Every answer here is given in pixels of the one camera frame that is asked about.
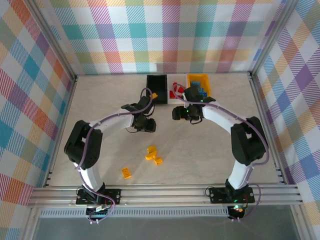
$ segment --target red object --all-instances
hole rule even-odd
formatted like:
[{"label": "red object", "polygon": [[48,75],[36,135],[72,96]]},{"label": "red object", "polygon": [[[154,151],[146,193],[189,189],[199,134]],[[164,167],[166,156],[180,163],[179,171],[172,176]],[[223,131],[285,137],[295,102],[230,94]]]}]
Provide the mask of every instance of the red object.
[{"label": "red object", "polygon": [[184,88],[183,88],[183,87],[181,87],[181,86],[179,86],[179,88],[178,88],[178,93],[183,94],[183,93],[184,93]]},{"label": "red object", "polygon": [[176,99],[176,96],[174,95],[174,92],[173,92],[173,91],[170,91],[170,92],[169,92],[169,97],[170,97],[171,99]]},{"label": "red object", "polygon": [[173,84],[172,84],[172,86],[174,86],[174,91],[177,91],[177,86],[175,86],[175,84],[178,84],[177,82],[174,82]]}]

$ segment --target yellow lego brick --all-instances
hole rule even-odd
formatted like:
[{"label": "yellow lego brick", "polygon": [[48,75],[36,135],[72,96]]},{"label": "yellow lego brick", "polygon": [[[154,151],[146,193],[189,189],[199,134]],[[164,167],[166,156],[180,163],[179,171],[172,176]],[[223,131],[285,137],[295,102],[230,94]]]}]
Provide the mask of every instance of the yellow lego brick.
[{"label": "yellow lego brick", "polygon": [[156,156],[157,156],[157,150],[155,150],[153,152],[150,152],[147,155],[145,155],[145,159],[152,160],[152,159],[155,159]]},{"label": "yellow lego brick", "polygon": [[156,146],[148,146],[148,148],[147,148],[148,154],[150,154],[156,150],[157,150]]},{"label": "yellow lego brick", "polygon": [[122,174],[124,176],[124,179],[129,179],[131,178],[131,173],[129,171],[129,168],[125,167],[124,169],[122,169]]},{"label": "yellow lego brick", "polygon": [[155,164],[156,164],[156,165],[160,165],[160,164],[162,164],[162,162],[163,162],[163,161],[162,161],[162,158],[159,157],[159,156],[156,157],[156,158],[154,159],[154,161],[155,161]]},{"label": "yellow lego brick", "polygon": [[155,92],[152,93],[152,99],[156,99],[158,97],[158,94],[156,94]]}]

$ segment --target plaid wall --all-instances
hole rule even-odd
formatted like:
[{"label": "plaid wall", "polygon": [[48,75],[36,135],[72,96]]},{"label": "plaid wall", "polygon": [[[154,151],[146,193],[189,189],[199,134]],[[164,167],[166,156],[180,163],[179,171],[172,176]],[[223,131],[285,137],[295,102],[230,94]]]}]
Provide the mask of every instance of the plaid wall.
[{"label": "plaid wall", "polygon": [[320,239],[320,0],[299,1],[257,84],[286,175]]},{"label": "plaid wall", "polygon": [[15,240],[44,179],[72,82],[23,1],[0,6],[0,240]]},{"label": "plaid wall", "polygon": [[247,72],[286,0],[37,2],[75,71],[90,75]]}]

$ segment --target white table surface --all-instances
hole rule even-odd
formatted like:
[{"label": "white table surface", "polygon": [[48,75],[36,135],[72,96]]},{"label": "white table surface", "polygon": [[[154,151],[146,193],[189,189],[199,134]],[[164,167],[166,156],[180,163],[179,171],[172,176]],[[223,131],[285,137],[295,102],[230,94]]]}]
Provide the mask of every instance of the white table surface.
[{"label": "white table surface", "polygon": [[[122,105],[139,101],[146,75],[81,76],[75,89],[58,151],[51,186],[80,185],[81,180],[63,148],[78,120],[101,119]],[[259,117],[245,73],[209,74],[211,96],[231,111]],[[191,125],[172,120],[173,104],[157,105],[153,114],[155,133],[128,133],[119,130],[102,143],[97,162],[106,185],[131,184],[221,184],[232,172],[235,160],[230,135],[215,123],[204,120]],[[147,147],[156,145],[163,164],[146,160]],[[132,177],[124,179],[128,167]],[[274,161],[256,167],[251,183],[277,183]]]}]

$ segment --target black mounting plate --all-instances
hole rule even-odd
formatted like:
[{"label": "black mounting plate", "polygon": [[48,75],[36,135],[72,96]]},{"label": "black mounting plate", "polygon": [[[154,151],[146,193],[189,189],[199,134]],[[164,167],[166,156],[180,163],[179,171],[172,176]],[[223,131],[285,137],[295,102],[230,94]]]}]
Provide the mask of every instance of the black mounting plate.
[{"label": "black mounting plate", "polygon": [[255,196],[252,187],[246,187],[243,194],[235,197],[232,201],[228,200],[224,187],[209,187],[208,190],[210,202],[212,204],[246,204],[247,200],[245,199],[244,195],[246,195],[249,204],[253,204],[255,202]]},{"label": "black mounting plate", "polygon": [[[105,189],[102,192],[103,195],[109,196],[112,198],[116,205],[120,204],[121,199],[121,189],[113,188],[113,189]],[[112,202],[110,200],[106,200],[107,205],[110,205]],[[76,205],[96,205],[96,202],[92,202],[87,198],[87,194],[84,192],[82,188],[77,191],[77,198],[75,201]]]}]

